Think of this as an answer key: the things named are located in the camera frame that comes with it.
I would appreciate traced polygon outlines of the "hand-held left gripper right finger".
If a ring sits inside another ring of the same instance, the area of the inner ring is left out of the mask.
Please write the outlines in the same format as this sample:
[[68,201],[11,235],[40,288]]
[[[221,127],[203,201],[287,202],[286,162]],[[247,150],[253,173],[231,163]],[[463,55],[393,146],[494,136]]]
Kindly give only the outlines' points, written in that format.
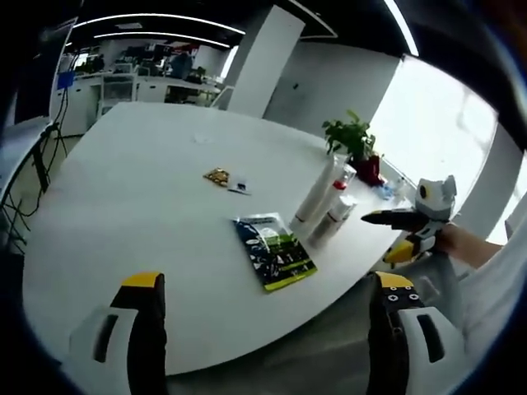
[[373,272],[368,345],[369,394],[451,394],[465,376],[464,339],[414,284]]

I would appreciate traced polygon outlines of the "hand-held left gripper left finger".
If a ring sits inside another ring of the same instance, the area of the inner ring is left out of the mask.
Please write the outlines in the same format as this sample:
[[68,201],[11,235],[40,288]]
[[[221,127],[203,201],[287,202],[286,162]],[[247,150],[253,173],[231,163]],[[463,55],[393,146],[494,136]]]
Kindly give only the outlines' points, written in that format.
[[69,340],[69,379],[84,394],[166,394],[165,277],[126,278]]

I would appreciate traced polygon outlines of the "person's right hand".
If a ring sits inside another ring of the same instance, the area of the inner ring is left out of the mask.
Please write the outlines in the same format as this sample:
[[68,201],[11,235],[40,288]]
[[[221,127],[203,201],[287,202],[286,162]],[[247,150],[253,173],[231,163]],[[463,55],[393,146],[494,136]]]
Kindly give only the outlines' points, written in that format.
[[454,259],[468,263],[466,244],[471,234],[455,224],[446,224],[436,236],[436,247]]

